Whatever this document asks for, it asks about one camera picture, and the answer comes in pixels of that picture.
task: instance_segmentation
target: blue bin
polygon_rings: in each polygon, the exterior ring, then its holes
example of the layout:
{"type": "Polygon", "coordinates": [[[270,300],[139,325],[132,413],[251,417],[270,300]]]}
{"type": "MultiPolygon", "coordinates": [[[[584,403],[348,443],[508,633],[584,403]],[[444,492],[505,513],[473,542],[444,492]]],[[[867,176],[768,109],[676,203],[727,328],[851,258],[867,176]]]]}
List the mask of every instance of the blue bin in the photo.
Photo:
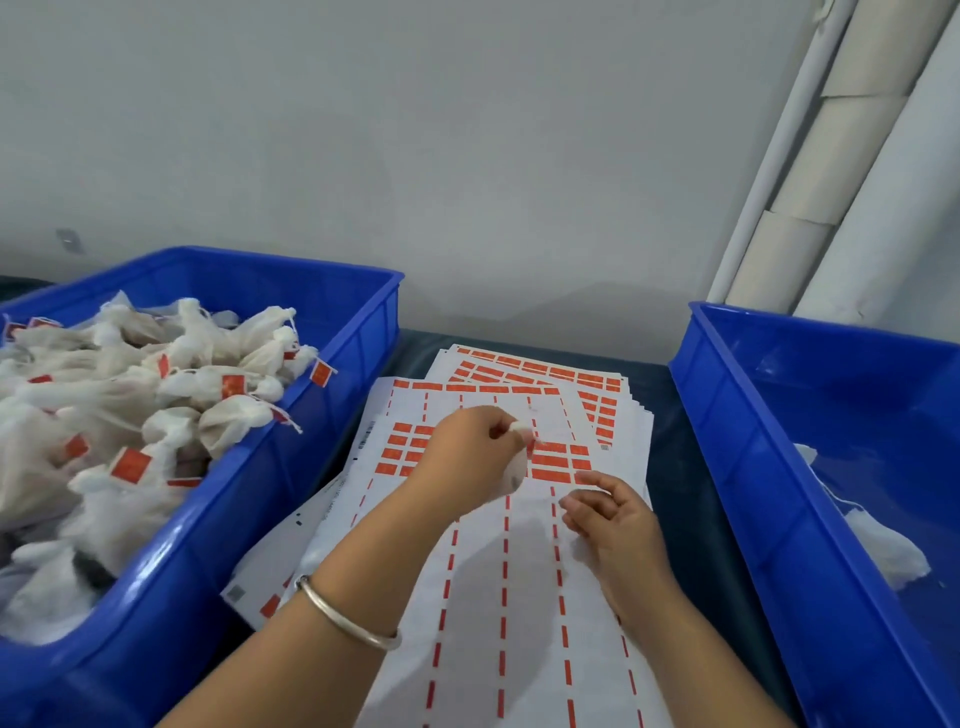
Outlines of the blue bin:
{"type": "Polygon", "coordinates": [[[300,505],[398,334],[401,273],[277,255],[171,248],[4,303],[15,321],[89,319],[124,290],[134,305],[182,297],[241,319],[293,306],[300,340],[339,371],[278,403],[303,428],[253,430],[211,469],[74,632],[31,647],[0,640],[0,725],[154,725],[202,674],[231,614],[220,591],[240,557],[300,505]]]}
{"type": "Polygon", "coordinates": [[[807,721],[960,725],[960,348],[691,308],[670,371],[807,721]],[[895,594],[795,442],[933,572],[895,594]]]}

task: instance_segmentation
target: drawstring bag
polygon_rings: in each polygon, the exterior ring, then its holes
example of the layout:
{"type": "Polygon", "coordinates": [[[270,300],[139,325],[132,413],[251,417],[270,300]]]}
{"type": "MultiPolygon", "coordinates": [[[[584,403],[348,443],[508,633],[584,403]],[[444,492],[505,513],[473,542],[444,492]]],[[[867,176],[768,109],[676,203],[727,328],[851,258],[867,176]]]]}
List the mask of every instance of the drawstring bag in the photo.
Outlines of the drawstring bag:
{"type": "Polygon", "coordinates": [[[276,329],[263,346],[240,360],[240,368],[264,376],[275,376],[287,354],[296,355],[297,333],[290,327],[276,329]]]}
{"type": "MultiPolygon", "coordinates": [[[[817,450],[807,445],[795,445],[807,466],[817,457],[817,450]]],[[[833,494],[823,480],[820,485],[830,497],[833,505],[843,514],[844,521],[850,526],[856,540],[860,542],[867,555],[876,564],[884,580],[895,592],[899,592],[911,581],[927,576],[931,569],[924,553],[902,533],[883,525],[867,509],[852,500],[843,500],[833,494]],[[840,505],[848,505],[851,510],[846,514],[840,505]]]]}
{"type": "Polygon", "coordinates": [[[0,531],[64,515],[76,497],[52,463],[70,432],[30,404],[0,402],[0,531]]]}
{"type": "Polygon", "coordinates": [[[94,324],[106,322],[113,324],[123,333],[124,339],[134,346],[159,344],[165,341],[163,327],[149,313],[141,313],[133,308],[130,299],[123,291],[117,293],[111,301],[100,306],[93,317],[94,324]]]}
{"type": "Polygon", "coordinates": [[[290,386],[295,380],[303,376],[303,373],[320,358],[320,352],[316,347],[300,347],[294,352],[293,356],[283,357],[283,366],[277,372],[276,377],[283,382],[284,386],[290,386]]]}
{"type": "Polygon", "coordinates": [[[274,418],[302,430],[279,407],[246,395],[235,395],[210,407],[200,418],[200,441],[210,457],[219,460],[247,436],[252,427],[268,425],[274,418]]]}
{"type": "Polygon", "coordinates": [[[0,635],[24,644],[48,644],[86,619],[97,595],[77,574],[74,554],[62,541],[29,544],[13,553],[14,564],[36,571],[0,614],[0,635]]]}
{"type": "Polygon", "coordinates": [[[267,306],[229,332],[230,340],[239,351],[241,358],[256,351],[268,341],[278,328],[287,321],[293,322],[297,314],[295,308],[281,308],[278,305],[267,306]]]}

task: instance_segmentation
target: silver bangle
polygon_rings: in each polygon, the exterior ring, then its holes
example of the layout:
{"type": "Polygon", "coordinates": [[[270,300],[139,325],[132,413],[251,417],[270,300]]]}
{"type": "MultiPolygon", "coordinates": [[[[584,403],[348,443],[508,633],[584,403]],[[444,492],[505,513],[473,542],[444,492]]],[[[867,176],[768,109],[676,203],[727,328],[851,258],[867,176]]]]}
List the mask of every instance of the silver bangle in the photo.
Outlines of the silver bangle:
{"type": "Polygon", "coordinates": [[[354,624],[329,604],[327,604],[323,597],[313,591],[313,587],[310,586],[310,577],[306,574],[297,579],[295,586],[298,590],[306,594],[307,598],[313,602],[313,605],[317,609],[324,613],[324,616],[327,619],[332,621],[354,639],[359,640],[364,644],[368,644],[371,647],[382,649],[384,652],[392,652],[400,647],[400,642],[403,638],[400,636],[399,629],[396,630],[396,634],[392,637],[380,637],[379,635],[374,635],[373,632],[368,632],[359,624],[354,624]]]}

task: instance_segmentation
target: stack of paper sheets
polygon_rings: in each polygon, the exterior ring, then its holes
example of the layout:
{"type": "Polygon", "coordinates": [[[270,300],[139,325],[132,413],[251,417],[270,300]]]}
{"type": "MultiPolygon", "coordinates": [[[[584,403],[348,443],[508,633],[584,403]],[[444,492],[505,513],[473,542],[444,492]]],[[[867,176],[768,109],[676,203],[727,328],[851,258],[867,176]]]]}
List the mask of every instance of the stack of paper sheets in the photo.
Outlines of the stack of paper sheets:
{"type": "Polygon", "coordinates": [[[669,726],[656,681],[592,574],[558,500],[578,470],[630,483],[649,503],[653,415],[613,372],[467,346],[424,380],[371,389],[347,466],[248,553],[224,598],[260,628],[420,460],[434,426],[495,404],[535,431],[510,497],[453,523],[420,574],[358,726],[669,726]]]}

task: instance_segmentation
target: pipe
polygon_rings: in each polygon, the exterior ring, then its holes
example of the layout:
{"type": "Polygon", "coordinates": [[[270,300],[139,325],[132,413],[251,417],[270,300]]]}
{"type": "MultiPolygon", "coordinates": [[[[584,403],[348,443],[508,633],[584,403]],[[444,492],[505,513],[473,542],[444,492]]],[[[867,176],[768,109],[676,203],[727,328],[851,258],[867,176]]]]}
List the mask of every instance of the pipe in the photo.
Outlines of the pipe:
{"type": "Polygon", "coordinates": [[[876,324],[960,199],[960,12],[806,287],[795,316],[876,324]]]}
{"type": "Polygon", "coordinates": [[[783,106],[780,121],[777,122],[774,135],[770,138],[763,161],[756,172],[747,201],[740,210],[740,217],[736,221],[736,227],[733,228],[727,250],[724,251],[720,267],[717,268],[716,275],[713,277],[713,284],[707,294],[707,300],[711,303],[722,303],[730,293],[736,270],[747,252],[750,239],[754,236],[760,215],[770,201],[780,171],[790,155],[797,131],[800,130],[810,103],[817,89],[820,88],[827,66],[833,57],[837,43],[840,42],[844,28],[847,27],[847,21],[850,20],[854,7],[856,7],[856,0],[835,0],[829,15],[813,34],[810,47],[806,49],[804,62],[801,63],[800,71],[797,73],[797,79],[783,106]]]}

